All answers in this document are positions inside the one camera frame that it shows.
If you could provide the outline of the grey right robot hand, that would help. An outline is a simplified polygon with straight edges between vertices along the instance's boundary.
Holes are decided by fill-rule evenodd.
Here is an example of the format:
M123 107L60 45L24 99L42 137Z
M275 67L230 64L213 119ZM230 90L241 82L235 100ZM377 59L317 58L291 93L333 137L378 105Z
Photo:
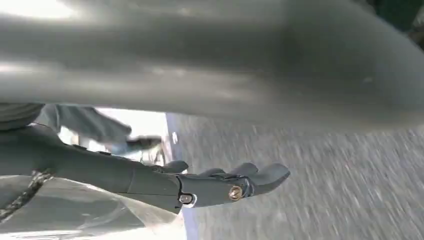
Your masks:
M37 124L42 109L33 103L0 105L0 173L34 177L34 191L47 179L60 178L177 213L182 207L217 206L267 194L291 174L280 163L258 169L249 162L229 172L212 168L185 174L183 161L146 165L90 151L62 142L51 128Z

